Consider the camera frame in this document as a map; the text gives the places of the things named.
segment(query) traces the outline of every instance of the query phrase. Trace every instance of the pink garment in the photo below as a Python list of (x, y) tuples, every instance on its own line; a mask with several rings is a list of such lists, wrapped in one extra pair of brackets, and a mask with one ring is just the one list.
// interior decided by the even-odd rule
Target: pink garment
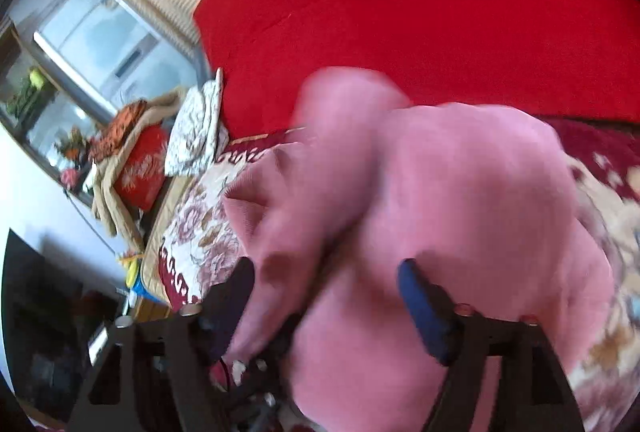
[[(400, 299), (404, 258), (486, 316), (537, 315), (566, 370), (612, 295), (551, 127), (501, 106), (409, 107), (375, 72), (318, 72), (296, 114), (312, 143), (271, 151), (226, 193), (257, 268), (230, 358), (256, 354), (300, 310), (331, 250), (288, 359), (294, 400), (329, 432), (418, 431), (429, 415), (445, 369)], [(496, 373), (494, 363), (475, 430), (486, 429)]]

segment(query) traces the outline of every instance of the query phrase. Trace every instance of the red pillow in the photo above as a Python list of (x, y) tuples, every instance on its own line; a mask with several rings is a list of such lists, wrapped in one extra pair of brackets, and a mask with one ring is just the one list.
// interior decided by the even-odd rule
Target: red pillow
[(169, 136), (159, 125), (140, 132), (114, 187), (128, 205), (149, 211), (164, 182), (164, 157)]

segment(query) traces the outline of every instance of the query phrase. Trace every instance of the folded clothes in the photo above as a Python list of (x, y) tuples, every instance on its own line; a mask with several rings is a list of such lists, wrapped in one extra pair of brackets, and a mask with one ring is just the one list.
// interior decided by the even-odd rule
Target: folded clothes
[(202, 89), (193, 87), (175, 119), (164, 160), (164, 174), (197, 176), (211, 166), (228, 142), (219, 121), (222, 102), (222, 69)]
[(144, 99), (139, 99), (122, 107), (107, 128), (102, 131), (100, 139), (97, 139), (91, 145), (89, 157), (95, 163), (99, 163), (103, 159), (113, 156), (124, 145), (127, 136), (145, 110), (146, 100)]
[[(268, 152), (226, 192), (256, 266), (228, 359), (257, 354), (310, 304), (287, 358), (300, 410), (329, 432), (420, 430), (445, 369), (398, 292), (409, 257), (487, 317), (536, 315), (566, 371), (585, 356), (612, 272), (549, 125), (501, 106), (412, 107), (384, 76), (344, 68), (308, 80), (296, 124), (309, 144)], [(473, 430), (487, 428), (498, 368)]]

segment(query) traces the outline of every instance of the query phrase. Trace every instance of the pink hood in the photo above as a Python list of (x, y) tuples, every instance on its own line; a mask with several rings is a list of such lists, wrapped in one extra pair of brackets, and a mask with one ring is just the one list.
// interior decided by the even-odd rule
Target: pink hood
[[(295, 122), (312, 143), (270, 151), (226, 193), (257, 268), (230, 358), (260, 351), (330, 261), (289, 356), (294, 400), (329, 432), (419, 431), (445, 369), (396, 287), (409, 257), (485, 316), (537, 315), (565, 370), (585, 355), (612, 275), (576, 219), (550, 126), (501, 106), (411, 107), (384, 76), (348, 68), (308, 80)], [(490, 364), (475, 430), (496, 372)]]

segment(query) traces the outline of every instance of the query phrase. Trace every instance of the floral blanket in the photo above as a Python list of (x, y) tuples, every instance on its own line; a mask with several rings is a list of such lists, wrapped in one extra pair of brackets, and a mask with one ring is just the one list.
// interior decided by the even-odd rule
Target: floral blanket
[[(587, 432), (610, 432), (640, 390), (640, 140), (573, 121), (549, 121), (567, 153), (580, 221), (606, 253), (616, 280), (607, 323), (569, 375)], [(226, 280), (242, 255), (222, 193), (284, 135), (231, 145), (185, 193), (159, 252), (159, 273), (173, 309), (199, 301)]]

